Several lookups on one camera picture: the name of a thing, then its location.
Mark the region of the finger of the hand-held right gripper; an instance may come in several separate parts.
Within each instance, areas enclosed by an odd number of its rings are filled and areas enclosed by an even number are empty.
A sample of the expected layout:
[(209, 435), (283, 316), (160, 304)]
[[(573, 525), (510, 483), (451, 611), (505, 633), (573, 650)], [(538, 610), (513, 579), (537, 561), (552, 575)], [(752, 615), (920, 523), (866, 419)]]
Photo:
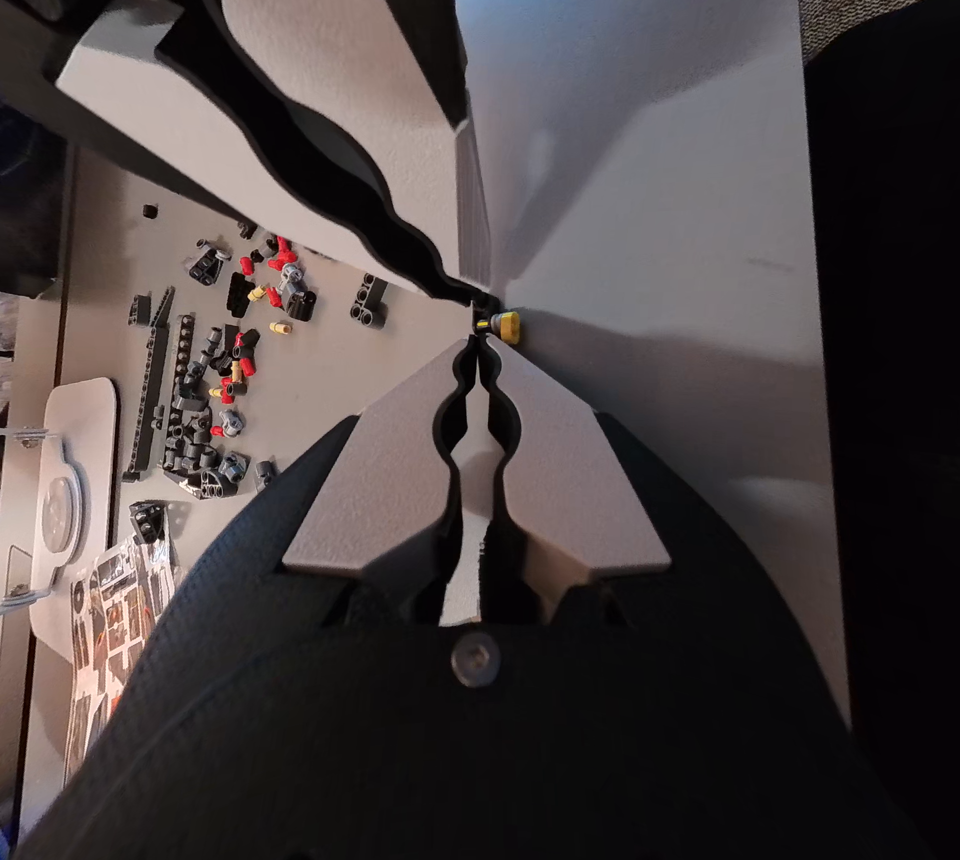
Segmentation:
[(299, 202), (270, 176), (240, 126), (155, 56), (183, 13), (169, 2), (113, 0), (79, 39), (55, 85), (241, 218), (334, 261), (462, 306), (471, 290), (394, 272), (359, 236)]
[(227, 43), (302, 134), (282, 187), (390, 270), (490, 290), (490, 230), (457, 0), (213, 0)]

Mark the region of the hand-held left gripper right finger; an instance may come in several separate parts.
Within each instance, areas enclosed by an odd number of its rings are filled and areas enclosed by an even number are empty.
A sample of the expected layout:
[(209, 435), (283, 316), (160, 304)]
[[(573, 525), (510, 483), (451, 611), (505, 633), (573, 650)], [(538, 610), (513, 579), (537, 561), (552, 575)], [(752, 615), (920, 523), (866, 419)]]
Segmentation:
[(487, 427), (502, 450), (480, 560), (495, 624), (548, 622), (573, 588), (671, 565), (596, 411), (497, 338), (480, 343)]

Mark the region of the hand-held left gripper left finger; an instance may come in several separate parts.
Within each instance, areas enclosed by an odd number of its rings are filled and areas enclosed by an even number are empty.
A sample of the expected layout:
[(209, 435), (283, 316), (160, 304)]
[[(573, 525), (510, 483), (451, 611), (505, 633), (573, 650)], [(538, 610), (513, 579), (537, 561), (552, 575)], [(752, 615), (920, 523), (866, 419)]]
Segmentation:
[(291, 571), (378, 590), (405, 620), (438, 624), (462, 550), (460, 475), (477, 339), (455, 341), (369, 404), (283, 557)]

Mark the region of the pile of lego pieces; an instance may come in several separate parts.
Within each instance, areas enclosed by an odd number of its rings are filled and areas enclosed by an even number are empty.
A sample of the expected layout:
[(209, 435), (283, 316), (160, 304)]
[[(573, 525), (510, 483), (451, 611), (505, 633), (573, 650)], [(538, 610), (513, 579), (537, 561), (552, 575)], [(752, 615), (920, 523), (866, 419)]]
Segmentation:
[(292, 333), (295, 323), (307, 323), (317, 306), (317, 294), (306, 283), (306, 272), (294, 244), (269, 234), (261, 245), (238, 258), (227, 284), (227, 322), (211, 327), (194, 350), (191, 371), (196, 381), (196, 410), (187, 422), (184, 451), (174, 473), (162, 473), (199, 501), (235, 496), (251, 467), (250, 460), (230, 448), (246, 430), (238, 402), (248, 393), (257, 373), (256, 352), (261, 333), (244, 325), (250, 307), (264, 302), (273, 316), (270, 332)]

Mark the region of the dark grey angled lego panel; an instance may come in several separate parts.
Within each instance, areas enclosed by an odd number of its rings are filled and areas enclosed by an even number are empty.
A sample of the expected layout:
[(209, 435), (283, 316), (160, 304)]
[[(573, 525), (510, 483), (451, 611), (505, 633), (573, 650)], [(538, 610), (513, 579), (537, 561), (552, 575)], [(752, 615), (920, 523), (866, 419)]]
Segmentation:
[(206, 288), (217, 283), (224, 265), (232, 258), (233, 253), (228, 248), (200, 239), (193, 255), (184, 260), (183, 266), (191, 280)]

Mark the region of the dark grey L-shaped lego beam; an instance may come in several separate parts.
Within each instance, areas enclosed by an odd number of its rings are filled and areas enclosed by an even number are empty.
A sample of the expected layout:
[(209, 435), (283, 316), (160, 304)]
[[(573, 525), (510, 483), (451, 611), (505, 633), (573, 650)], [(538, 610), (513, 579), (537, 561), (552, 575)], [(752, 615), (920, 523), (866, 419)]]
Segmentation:
[(350, 319), (370, 329), (383, 329), (387, 318), (383, 297), (387, 287), (386, 281), (365, 273), (350, 307)]

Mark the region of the dark grey lego hub piece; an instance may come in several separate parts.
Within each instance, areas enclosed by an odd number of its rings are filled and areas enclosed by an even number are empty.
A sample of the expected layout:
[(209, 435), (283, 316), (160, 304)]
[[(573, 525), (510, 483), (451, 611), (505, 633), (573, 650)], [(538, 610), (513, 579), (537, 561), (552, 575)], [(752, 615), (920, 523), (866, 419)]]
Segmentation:
[(139, 545), (153, 545), (168, 538), (168, 505), (160, 501), (139, 501), (128, 508), (128, 516)]

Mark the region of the long dark grey lego beam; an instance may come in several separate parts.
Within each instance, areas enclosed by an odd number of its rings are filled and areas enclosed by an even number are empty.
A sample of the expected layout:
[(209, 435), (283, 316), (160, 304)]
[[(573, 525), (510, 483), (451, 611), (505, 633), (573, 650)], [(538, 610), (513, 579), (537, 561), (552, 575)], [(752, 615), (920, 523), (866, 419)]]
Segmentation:
[(174, 473), (184, 455), (185, 427), (196, 411), (191, 405), (196, 381), (191, 371), (193, 345), (196, 331), (196, 314), (182, 314), (177, 321), (173, 336), (172, 376), (169, 406), (164, 414), (162, 456), (159, 461), (164, 473)]
[(138, 482), (151, 460), (156, 432), (157, 409), (161, 405), (162, 378), (169, 344), (169, 316), (176, 288), (169, 286), (149, 323), (146, 362), (130, 458), (122, 482)]

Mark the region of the sticker sheet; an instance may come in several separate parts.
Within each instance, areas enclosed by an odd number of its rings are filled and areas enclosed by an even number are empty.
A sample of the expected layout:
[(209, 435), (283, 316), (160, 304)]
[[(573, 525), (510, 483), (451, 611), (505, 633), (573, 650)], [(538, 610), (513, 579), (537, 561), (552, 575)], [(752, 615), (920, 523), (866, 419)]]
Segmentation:
[(66, 783), (106, 728), (177, 579), (168, 538), (142, 543), (130, 537), (100, 554), (71, 584)]

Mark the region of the white booklet stand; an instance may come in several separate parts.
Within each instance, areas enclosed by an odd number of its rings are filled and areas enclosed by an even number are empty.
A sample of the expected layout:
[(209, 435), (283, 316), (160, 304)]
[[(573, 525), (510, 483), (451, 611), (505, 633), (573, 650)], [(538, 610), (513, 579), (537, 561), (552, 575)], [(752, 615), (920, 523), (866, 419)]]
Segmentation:
[[(111, 539), (119, 397), (111, 379), (52, 386), (13, 383), (2, 472), (2, 595), (39, 592), (30, 606), (2, 618), (2, 684), (25, 665), (28, 633), (72, 658), (70, 584), (93, 565)], [(53, 551), (43, 535), (50, 488), (74, 491), (70, 531)]]

